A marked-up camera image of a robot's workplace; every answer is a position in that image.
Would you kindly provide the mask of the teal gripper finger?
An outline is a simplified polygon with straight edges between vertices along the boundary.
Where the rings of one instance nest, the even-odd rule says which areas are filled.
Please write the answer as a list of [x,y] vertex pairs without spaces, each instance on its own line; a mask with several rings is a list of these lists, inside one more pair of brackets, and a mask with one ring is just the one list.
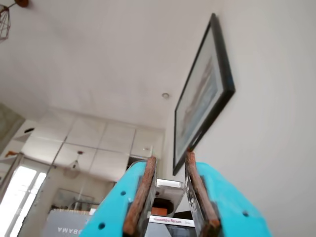
[[86,237],[144,237],[154,199],[155,157],[132,164],[85,225]]
[[194,152],[185,158],[185,185],[199,237],[270,237],[256,207],[219,171],[197,162]]

